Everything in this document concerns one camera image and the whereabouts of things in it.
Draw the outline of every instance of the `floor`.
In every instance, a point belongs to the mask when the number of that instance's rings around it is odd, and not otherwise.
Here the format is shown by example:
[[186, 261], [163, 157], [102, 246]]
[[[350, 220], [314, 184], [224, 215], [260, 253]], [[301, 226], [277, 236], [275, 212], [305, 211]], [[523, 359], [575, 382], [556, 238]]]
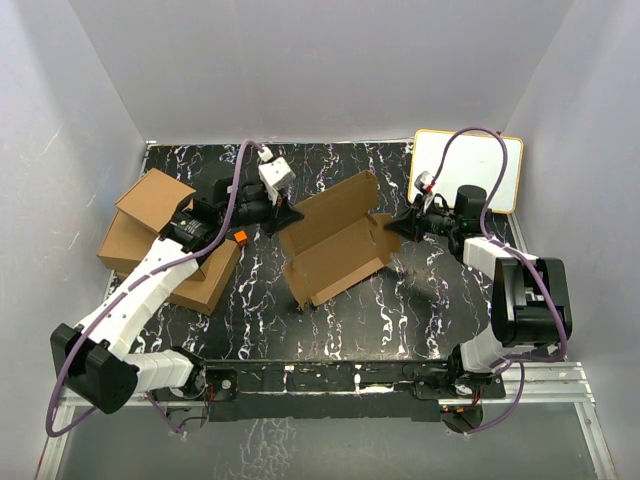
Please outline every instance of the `floor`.
[[[299, 202], [360, 171], [379, 181], [376, 211], [397, 214], [406, 205], [411, 143], [275, 144], [297, 175]], [[160, 169], [207, 197], [230, 176], [237, 145], [152, 146], [145, 170]], [[252, 152], [243, 178], [257, 176]], [[490, 228], [513, 242], [506, 216]], [[460, 265], [446, 240], [406, 242], [394, 262], [317, 309], [300, 312], [281, 274], [286, 258], [276, 237], [257, 227], [211, 316], [163, 305], [134, 351], [181, 345], [209, 359], [366, 360], [436, 359], [487, 325], [491, 282]]]

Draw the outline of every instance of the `wire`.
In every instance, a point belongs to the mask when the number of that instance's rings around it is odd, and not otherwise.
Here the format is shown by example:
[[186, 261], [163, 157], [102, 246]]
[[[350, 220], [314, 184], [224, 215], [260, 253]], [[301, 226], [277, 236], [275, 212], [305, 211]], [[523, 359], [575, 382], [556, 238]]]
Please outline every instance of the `wire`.
[[506, 420], [509, 415], [511, 415], [518, 407], [520, 399], [522, 398], [522, 392], [524, 391], [524, 363], [522, 363], [520, 360], [518, 360], [517, 362], [520, 364], [520, 388], [518, 388], [518, 393], [516, 394], [516, 398], [513, 400], [513, 403], [509, 405], [509, 408], [507, 408], [507, 410], [499, 417], [494, 418], [490, 422], [485, 423], [484, 425], [480, 425], [473, 430], [469, 430], [467, 433], [479, 433], [483, 430], [487, 430], [488, 428], [495, 427], [500, 422]]
[[211, 402], [213, 402], [213, 397], [215, 396], [215, 392], [213, 391], [213, 385], [212, 384], [209, 385], [208, 390], [209, 390], [208, 394], [207, 394], [207, 392], [205, 392], [204, 397], [203, 397], [203, 399], [204, 399], [204, 408], [206, 408], [206, 409], [209, 408], [209, 404]]
[[478, 404], [478, 402], [480, 401], [481, 393], [482, 393], [482, 389], [479, 388], [476, 391], [475, 395], [473, 396], [473, 402], [471, 402], [469, 405], [461, 405], [461, 406], [457, 407], [454, 410], [455, 413], [462, 413], [464, 411], [471, 410], [473, 407], [475, 407]]
[[155, 398], [153, 398], [153, 395], [151, 395], [151, 392], [147, 392], [147, 400], [149, 400], [149, 403], [151, 403], [151, 405], [153, 405], [153, 408], [156, 409], [156, 411], [160, 414], [160, 416], [164, 419], [165, 422], [167, 422], [167, 424], [171, 427], [171, 429], [180, 434], [180, 435], [184, 435], [187, 432], [185, 432], [182, 429], [182, 425], [176, 425], [173, 420], [171, 420], [171, 418], [169, 418], [169, 415], [167, 415], [164, 410], [162, 410], [162, 407], [160, 405], [158, 405], [158, 402], [156, 402]]
[[491, 192], [487, 196], [487, 200], [486, 200], [484, 206], [482, 207], [482, 211], [480, 212], [480, 229], [482, 231], [482, 234], [484, 235], [484, 237], [489, 242], [493, 243], [494, 245], [499, 246], [500, 248], [505, 250], [507, 253], [509, 253], [511, 256], [516, 257], [518, 260], [520, 260], [520, 262], [527, 268], [527, 270], [529, 270], [529, 273], [531, 274], [533, 280], [536, 282], [536, 285], [538, 286], [538, 289], [540, 290], [540, 293], [542, 294], [542, 296], [544, 298], [544, 301], [547, 304], [547, 308], [551, 312], [551, 317], [553, 318], [553, 322], [556, 325], [556, 329], [558, 331], [558, 338], [560, 339], [560, 348], [559, 348], [558, 353], [556, 355], [550, 355], [548, 357], [538, 357], [538, 356], [526, 355], [526, 354], [520, 354], [520, 355], [518, 355], [518, 354], [508, 354], [508, 355], [505, 355], [503, 359], [500, 359], [500, 360], [494, 362], [494, 364], [491, 365], [491, 368], [495, 368], [495, 367], [500, 366], [494, 372], [496, 375], [500, 375], [503, 372], [505, 372], [508, 368], [510, 368], [514, 363], [516, 363], [516, 362], [519, 363], [520, 364], [520, 388], [518, 389], [518, 394], [516, 395], [516, 398], [514, 399], [513, 403], [507, 409], [506, 412], [504, 412], [502, 415], [500, 415], [495, 420], [487, 423], [486, 425], [482, 425], [482, 426], [480, 426], [480, 427], [478, 427], [476, 429], [470, 430], [468, 432], [468, 433], [478, 433], [478, 432], [486, 430], [487, 428], [491, 428], [494, 425], [497, 425], [498, 423], [502, 422], [509, 415], [511, 415], [513, 413], [513, 411], [516, 409], [516, 407], [518, 406], [518, 403], [520, 402], [520, 398], [522, 397], [522, 392], [524, 390], [524, 384], [525, 384], [525, 367], [524, 367], [523, 360], [536, 360], [536, 361], [540, 361], [540, 362], [560, 362], [560, 361], [563, 361], [565, 359], [566, 355], [567, 355], [567, 334], [566, 334], [566, 332], [564, 330], [564, 323], [562, 321], [562, 318], [560, 317], [560, 314], [558, 313], [558, 310], [556, 309], [555, 303], [553, 302], [553, 298], [551, 297], [551, 294], [549, 293], [549, 290], [547, 289], [546, 285], [544, 284], [544, 281], [543, 281], [542, 277], [540, 276], [540, 274], [536, 270], [536, 268], [533, 265], [533, 263], [522, 252], [516, 250], [515, 248], [510, 247], [509, 245], [507, 245], [504, 242], [502, 242], [501, 240], [499, 240], [487, 228], [487, 213], [488, 213], [488, 210], [489, 210], [489, 204], [491, 203], [491, 201], [493, 200], [493, 197], [495, 196], [496, 192], [498, 191], [498, 188], [500, 187], [500, 184], [502, 183], [502, 179], [504, 178], [504, 174], [505, 174], [505, 172], [507, 170], [508, 152], [507, 152], [507, 145], [504, 143], [503, 138], [498, 133], [494, 132], [493, 130], [489, 130], [489, 129], [482, 128], [482, 127], [463, 128], [462, 130], [458, 130], [457, 132], [455, 132], [451, 136], [451, 138], [447, 141], [446, 145], [444, 146], [444, 150], [442, 151], [442, 159], [440, 160], [440, 165], [438, 166], [438, 170], [436, 171], [435, 175], [433, 176], [433, 180], [431, 181], [430, 188], [433, 188], [433, 186], [436, 183], [436, 180], [438, 179], [438, 177], [440, 177], [440, 174], [442, 173], [442, 169], [444, 167], [444, 161], [445, 161], [445, 159], [447, 157], [447, 152], [449, 151], [449, 147], [451, 146], [453, 141], [456, 138], [458, 138], [460, 135], [463, 135], [465, 133], [472, 132], [472, 131], [483, 132], [483, 133], [486, 133], [486, 134], [492, 136], [493, 138], [495, 138], [498, 141], [498, 143], [500, 144], [500, 148], [502, 149], [502, 165], [500, 167], [500, 172], [498, 173], [498, 178], [496, 179], [496, 183], [494, 184], [493, 189], [491, 190]]
[[[231, 223], [231, 216], [233, 215], [233, 209], [235, 207], [236, 196], [238, 194], [238, 188], [240, 184], [240, 171], [242, 167], [242, 159], [244, 157], [244, 152], [248, 146], [254, 146], [259, 151], [262, 151], [263, 149], [263, 147], [259, 146], [253, 140], [250, 140], [250, 139], [245, 139], [240, 145], [240, 148], [238, 149], [238, 155], [236, 157], [235, 168], [233, 171], [233, 182], [231, 184], [231, 192], [229, 194], [229, 203], [227, 205], [227, 211], [225, 212], [224, 220], [222, 221], [222, 226], [220, 227], [220, 231], [218, 232], [218, 235], [216, 236], [216, 238], [202, 250], [194, 252], [191, 255], [187, 255], [179, 260], [167, 262], [166, 264], [161, 265], [160, 267], [152, 270], [150, 274], [142, 275], [140, 278], [138, 278], [133, 283], [131, 283], [131, 285], [129, 285], [129, 288], [127, 291], [120, 292], [120, 294], [116, 296], [113, 300], [108, 299], [108, 301], [111, 300], [109, 305], [107, 305], [104, 308], [104, 310], [102, 310], [96, 316], [93, 322], [91, 322], [91, 324], [83, 330], [82, 334], [80, 335], [80, 338], [78, 338], [76, 343], [73, 345], [73, 347], [69, 351], [69, 354], [67, 355], [67, 358], [62, 364], [62, 368], [60, 369], [60, 373], [58, 374], [58, 378], [56, 379], [56, 383], [53, 387], [53, 391], [51, 392], [51, 398], [49, 399], [49, 406], [47, 408], [47, 417], [45, 419], [45, 430], [47, 431], [47, 435], [54, 438], [64, 435], [65, 433], [75, 428], [80, 422], [86, 419], [90, 414], [96, 411], [96, 407], [91, 407], [89, 410], [87, 410], [82, 415], [74, 419], [71, 423], [69, 423], [67, 426], [63, 427], [62, 429], [58, 431], [55, 431], [53, 429], [53, 422], [55, 419], [56, 407], [58, 405], [58, 402], [60, 401], [60, 395], [62, 393], [64, 381], [67, 377], [67, 374], [69, 373], [71, 364], [73, 363], [76, 356], [78, 355], [78, 352], [82, 348], [82, 345], [84, 345], [86, 340], [91, 335], [91, 332], [95, 330], [95, 328], [100, 324], [100, 322], [102, 322], [107, 317], [107, 315], [116, 307], [116, 305], [118, 305], [130, 292], [132, 292], [135, 288], [137, 288], [146, 280], [151, 278], [153, 275], [163, 272], [168, 268], [174, 267], [176, 265], [180, 265], [181, 263], [188, 262], [189, 260], [197, 259], [204, 255], [207, 255], [213, 249], [215, 249], [218, 246], [218, 244], [220, 244], [220, 242], [224, 239], [229, 229], [229, 224]], [[171, 419], [169, 419], [164, 414], [164, 412], [162, 412], [162, 409], [158, 406], [158, 404], [155, 402], [155, 400], [153, 400], [153, 398], [149, 394], [147, 394], [147, 398], [156, 407], [156, 409], [162, 413], [162, 415], [165, 417], [165, 420], [167, 421], [170, 427], [172, 428], [177, 427], [177, 425], [175, 425], [171, 421]]]
[[191, 421], [191, 420], [208, 420], [208, 419], [209, 419], [209, 418], [208, 418], [208, 417], [205, 417], [204, 415], [199, 416], [199, 417], [187, 417], [187, 418], [185, 418], [185, 419], [182, 421], [182, 423], [180, 423], [180, 425], [178, 425], [178, 427], [179, 427], [179, 428], [184, 427], [184, 426], [187, 424], [187, 422], [189, 422], [189, 421]]
[[439, 199], [440, 199], [440, 201], [442, 202], [442, 208], [444, 208], [445, 210], [447, 210], [447, 211], [448, 211], [448, 210], [449, 210], [449, 204], [447, 203], [447, 201], [445, 200], [445, 198], [444, 198], [442, 195], [440, 195], [439, 193], [436, 193], [436, 194], [433, 196], [433, 199], [434, 199], [434, 200], [435, 200], [436, 198], [439, 198]]
[[[507, 170], [507, 160], [508, 160], [507, 145], [504, 143], [504, 140], [502, 139], [502, 137], [500, 135], [498, 135], [496, 132], [494, 132], [492, 130], [489, 130], [489, 129], [486, 129], [486, 128], [482, 128], [482, 127], [469, 127], [469, 128], [463, 128], [462, 130], [458, 130], [447, 141], [447, 143], [446, 143], [446, 145], [444, 147], [444, 150], [442, 152], [442, 159], [440, 161], [440, 165], [438, 166], [438, 170], [436, 171], [435, 175], [433, 176], [433, 180], [431, 181], [431, 184], [434, 185], [436, 180], [438, 179], [438, 177], [442, 173], [442, 168], [444, 167], [444, 161], [445, 161], [445, 158], [447, 156], [447, 152], [449, 151], [449, 147], [451, 146], [453, 141], [456, 138], [458, 138], [460, 135], [462, 135], [464, 133], [467, 133], [467, 132], [472, 132], [472, 131], [479, 131], [479, 132], [483, 132], [483, 133], [486, 133], [488, 135], [491, 135], [493, 138], [495, 138], [498, 141], [498, 143], [500, 144], [500, 147], [502, 148], [502, 166], [500, 168], [500, 173], [498, 174], [498, 178], [496, 179], [496, 183], [494, 184], [493, 189], [491, 190], [491, 192], [487, 196], [487, 200], [486, 200], [484, 206], [482, 207], [482, 211], [480, 212], [480, 229], [482, 231], [482, 234], [491, 243], [493, 243], [494, 245], [499, 246], [500, 248], [505, 250], [507, 253], [509, 253], [510, 255], [512, 255], [514, 257], [516, 257], [518, 260], [520, 260], [520, 262], [527, 268], [527, 270], [529, 270], [529, 273], [531, 274], [533, 280], [536, 282], [536, 285], [538, 286], [538, 289], [540, 290], [540, 293], [542, 294], [542, 296], [544, 298], [544, 301], [547, 304], [547, 308], [551, 312], [551, 316], [553, 318], [553, 322], [555, 323], [556, 329], [558, 331], [558, 338], [560, 339], [560, 349], [558, 350], [558, 353], [556, 355], [551, 355], [551, 356], [548, 356], [548, 357], [537, 357], [537, 356], [533, 356], [533, 355], [516, 355], [516, 354], [506, 355], [504, 357], [504, 359], [511, 362], [511, 363], [508, 363], [508, 366], [506, 368], [511, 366], [513, 364], [513, 362], [516, 361], [516, 360], [536, 360], [536, 361], [540, 361], [540, 362], [559, 362], [559, 361], [563, 361], [565, 356], [566, 356], [566, 354], [567, 354], [567, 334], [566, 334], [566, 332], [564, 330], [564, 323], [562, 321], [562, 318], [560, 317], [560, 314], [558, 313], [558, 310], [556, 309], [555, 303], [553, 302], [553, 298], [551, 297], [551, 294], [549, 293], [549, 290], [545, 286], [542, 277], [540, 276], [540, 274], [538, 273], [538, 271], [534, 267], [533, 263], [531, 263], [531, 261], [527, 257], [525, 257], [522, 252], [516, 250], [515, 248], [510, 247], [509, 245], [507, 245], [504, 242], [502, 242], [501, 240], [499, 240], [487, 228], [487, 212], [488, 212], [488, 209], [489, 209], [489, 204], [491, 203], [491, 201], [493, 200], [493, 197], [495, 196], [496, 192], [498, 191], [498, 188], [500, 187], [500, 184], [502, 183], [502, 179], [504, 178], [504, 174], [505, 174], [505, 172]], [[501, 363], [502, 363], [502, 360], [498, 361], [497, 364], [492, 365], [492, 367], [496, 367], [497, 365], [500, 365]]]
[[207, 390], [207, 384], [205, 383], [204, 386], [202, 387], [202, 390], [200, 390], [196, 395], [194, 395], [193, 397], [182, 397], [182, 400], [196, 400], [200, 398], [206, 390]]

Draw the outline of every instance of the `orange object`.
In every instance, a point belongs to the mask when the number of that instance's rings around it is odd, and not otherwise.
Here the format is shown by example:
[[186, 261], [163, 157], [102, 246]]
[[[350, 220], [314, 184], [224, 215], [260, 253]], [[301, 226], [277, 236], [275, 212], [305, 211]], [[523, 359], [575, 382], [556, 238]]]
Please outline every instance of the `orange object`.
[[247, 237], [247, 234], [244, 230], [240, 230], [239, 232], [234, 233], [233, 238], [236, 239], [236, 243], [241, 247], [249, 245], [249, 237]]

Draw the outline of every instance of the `black bracket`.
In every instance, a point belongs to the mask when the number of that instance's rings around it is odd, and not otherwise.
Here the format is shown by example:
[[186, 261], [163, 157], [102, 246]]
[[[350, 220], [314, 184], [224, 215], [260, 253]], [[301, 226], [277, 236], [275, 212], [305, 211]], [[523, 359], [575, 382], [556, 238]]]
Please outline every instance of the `black bracket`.
[[[538, 258], [534, 262], [545, 287], [553, 296], [567, 338], [572, 319], [564, 264], [557, 258]], [[505, 347], [552, 345], [560, 339], [558, 329], [540, 289], [529, 270], [516, 258], [499, 258], [493, 279], [491, 327]]]
[[[207, 383], [214, 392], [209, 420], [397, 417], [438, 422], [439, 400], [466, 398], [455, 385], [473, 392], [482, 386], [483, 398], [504, 398], [499, 377], [459, 376], [458, 367], [450, 367], [452, 358], [446, 362], [208, 360]], [[366, 393], [373, 386], [389, 390]]]
[[[51, 351], [56, 374], [60, 374], [67, 355], [81, 332], [61, 324], [51, 334]], [[119, 410], [138, 385], [138, 367], [111, 354], [108, 345], [87, 339], [71, 364], [65, 385], [104, 413]]]
[[[449, 253], [462, 263], [464, 240], [480, 235], [480, 214], [484, 207], [487, 192], [475, 185], [462, 185], [458, 188], [453, 211], [447, 201], [436, 194], [433, 201], [426, 193], [419, 193], [412, 205], [385, 225], [398, 235], [413, 242], [422, 241], [427, 233], [445, 237], [448, 240]], [[436, 203], [439, 199], [442, 206]]]

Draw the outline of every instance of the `whiteboard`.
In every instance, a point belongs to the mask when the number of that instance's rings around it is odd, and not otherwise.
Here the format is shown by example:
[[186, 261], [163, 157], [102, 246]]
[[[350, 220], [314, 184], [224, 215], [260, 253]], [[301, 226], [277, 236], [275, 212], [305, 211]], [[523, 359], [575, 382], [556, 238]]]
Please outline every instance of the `whiteboard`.
[[[454, 133], [440, 130], [416, 132], [409, 182], [410, 202], [413, 202], [418, 194], [418, 190], [413, 186], [416, 177], [425, 170], [431, 175], [436, 173], [444, 146]], [[497, 213], [511, 213], [516, 209], [523, 144], [519, 138], [502, 138], [507, 145], [507, 170], [489, 208]], [[502, 149], [495, 138], [473, 133], [461, 135], [449, 147], [444, 168], [434, 191], [441, 194], [452, 208], [458, 187], [462, 185], [477, 185], [484, 188], [488, 195], [498, 178], [501, 166]]]

